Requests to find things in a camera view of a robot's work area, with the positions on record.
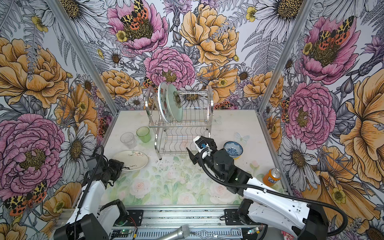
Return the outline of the blue white ceramic bowl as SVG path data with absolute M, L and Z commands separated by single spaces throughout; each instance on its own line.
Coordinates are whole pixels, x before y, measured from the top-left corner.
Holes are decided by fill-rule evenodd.
M 230 155 L 242 155 L 244 152 L 243 147 L 234 141 L 228 141 L 224 144 L 224 149 Z

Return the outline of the cream floral plate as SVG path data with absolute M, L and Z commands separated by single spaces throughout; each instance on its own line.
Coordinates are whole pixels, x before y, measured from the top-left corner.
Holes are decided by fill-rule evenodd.
M 123 171 L 140 170 L 149 162 L 149 157 L 146 154 L 135 150 L 121 151 L 116 153 L 112 159 L 124 163 Z

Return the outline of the clear plastic tumbler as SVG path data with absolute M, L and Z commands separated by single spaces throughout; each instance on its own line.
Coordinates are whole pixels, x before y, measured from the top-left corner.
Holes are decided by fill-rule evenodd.
M 120 137 L 120 141 L 128 148 L 134 149 L 137 146 L 135 135 L 131 132 L 126 132 Z

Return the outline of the green plastic tumbler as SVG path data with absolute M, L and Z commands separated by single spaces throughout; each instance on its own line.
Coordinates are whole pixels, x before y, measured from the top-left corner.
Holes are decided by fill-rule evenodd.
M 151 132 L 149 127 L 138 128 L 136 134 L 143 143 L 148 143 L 151 140 Z

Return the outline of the pale green plate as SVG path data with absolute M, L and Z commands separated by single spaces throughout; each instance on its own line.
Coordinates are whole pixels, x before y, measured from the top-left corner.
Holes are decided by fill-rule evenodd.
M 167 104 L 173 119 L 181 122 L 183 120 L 182 101 L 176 87 L 172 84 L 167 86 Z

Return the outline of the white plate red pattern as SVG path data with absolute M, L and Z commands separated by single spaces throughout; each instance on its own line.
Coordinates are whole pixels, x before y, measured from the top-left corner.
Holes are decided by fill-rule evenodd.
M 159 85 L 158 89 L 158 105 L 159 105 L 159 111 L 161 114 L 162 119 L 166 123 L 171 123 L 173 121 L 173 117 L 168 109 L 167 104 L 167 83 L 162 82 Z

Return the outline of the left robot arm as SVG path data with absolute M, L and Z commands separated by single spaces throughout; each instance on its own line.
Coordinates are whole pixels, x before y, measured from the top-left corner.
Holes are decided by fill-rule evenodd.
M 111 201 L 100 207 L 101 198 L 108 185 L 120 177 L 124 163 L 96 154 L 87 160 L 86 173 L 79 201 L 67 223 L 58 228 L 54 240 L 112 240 L 119 236 L 113 226 L 125 221 L 127 211 L 121 200 Z

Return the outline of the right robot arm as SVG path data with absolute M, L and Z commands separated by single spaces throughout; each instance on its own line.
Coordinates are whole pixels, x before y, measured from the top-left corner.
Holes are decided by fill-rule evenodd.
M 297 200 L 266 186 L 237 167 L 225 149 L 218 150 L 213 139 L 197 136 L 197 153 L 189 152 L 214 182 L 243 197 L 237 211 L 240 222 L 262 223 L 291 234 L 298 240 L 327 239 L 329 222 L 323 206 Z

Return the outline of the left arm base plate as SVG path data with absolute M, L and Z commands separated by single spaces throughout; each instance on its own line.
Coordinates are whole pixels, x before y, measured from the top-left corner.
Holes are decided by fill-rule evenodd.
M 115 223 L 116 227 L 140 227 L 143 221 L 143 210 L 129 210 L 127 215 L 123 216 Z

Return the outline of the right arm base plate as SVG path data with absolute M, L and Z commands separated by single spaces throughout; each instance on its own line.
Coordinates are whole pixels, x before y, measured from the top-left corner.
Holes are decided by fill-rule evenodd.
M 247 218 L 236 209 L 224 209 L 226 226 L 248 225 Z

